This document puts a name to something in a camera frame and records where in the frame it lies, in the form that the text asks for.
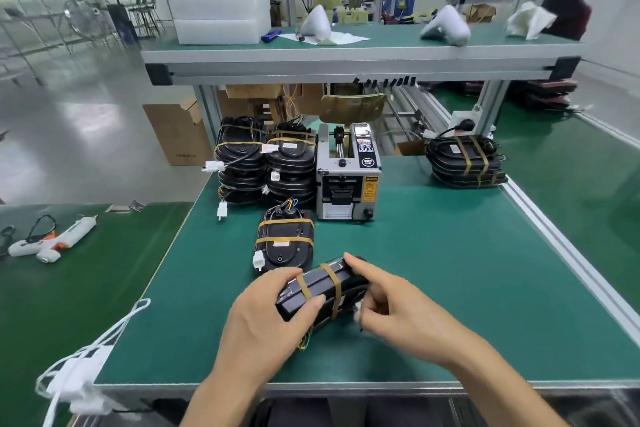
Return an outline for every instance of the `warning label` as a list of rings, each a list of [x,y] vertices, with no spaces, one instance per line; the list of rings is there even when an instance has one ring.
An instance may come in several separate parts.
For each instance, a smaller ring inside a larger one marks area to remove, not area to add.
[[[367,176],[364,178],[364,192],[362,193],[363,203],[374,203],[378,192],[378,177]]]

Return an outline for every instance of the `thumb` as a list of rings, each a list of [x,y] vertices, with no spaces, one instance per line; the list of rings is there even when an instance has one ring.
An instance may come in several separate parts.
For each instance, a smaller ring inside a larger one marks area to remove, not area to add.
[[[300,340],[314,323],[325,301],[324,294],[310,298],[289,320],[289,328],[297,340]]]
[[[378,314],[368,307],[363,307],[353,316],[355,321],[376,336],[387,338],[391,334],[393,319],[385,314]]]

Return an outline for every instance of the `white foam block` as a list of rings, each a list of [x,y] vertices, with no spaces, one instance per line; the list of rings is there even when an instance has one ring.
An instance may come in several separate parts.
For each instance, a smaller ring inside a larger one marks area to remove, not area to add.
[[[271,20],[246,21],[181,21],[175,31],[180,44],[258,44],[271,30]]]
[[[269,13],[269,0],[168,0],[174,19],[237,21]]]

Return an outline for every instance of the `black device with rubber bands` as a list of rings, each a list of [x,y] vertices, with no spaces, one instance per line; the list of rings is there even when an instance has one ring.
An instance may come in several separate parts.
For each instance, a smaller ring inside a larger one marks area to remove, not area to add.
[[[324,305],[298,347],[304,350],[312,331],[345,312],[353,311],[356,303],[364,297],[368,286],[369,281],[354,273],[340,257],[291,280],[278,294],[276,308],[282,318],[289,321],[311,297],[324,294]]]
[[[493,187],[508,181],[497,145],[482,135],[431,139],[426,156],[433,175],[451,187]]]
[[[302,125],[304,115],[277,124],[269,134],[268,144],[278,149],[266,156],[269,166],[267,187],[270,195],[283,202],[296,198],[299,204],[316,197],[316,134]]]
[[[218,196],[229,204],[250,204],[262,197],[267,163],[262,154],[266,132],[252,117],[226,117],[220,123],[214,158],[225,164],[220,171]]]
[[[253,267],[260,273],[279,267],[306,269],[314,256],[314,216],[290,198],[260,217]]]

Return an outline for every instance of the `green floor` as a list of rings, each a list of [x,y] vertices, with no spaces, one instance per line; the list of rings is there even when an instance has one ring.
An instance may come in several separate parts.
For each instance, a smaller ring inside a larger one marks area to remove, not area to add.
[[[141,213],[104,213],[106,204],[0,206],[0,229],[15,226],[16,238],[42,214],[59,230],[78,214],[98,215],[96,228],[54,264],[0,261],[0,426],[42,424],[48,402],[33,391],[36,377],[131,309],[191,205],[149,204]],[[56,427],[69,418],[60,407]]]
[[[435,95],[449,111],[476,101]],[[578,117],[508,102],[495,138],[509,176],[640,312],[640,152]]]

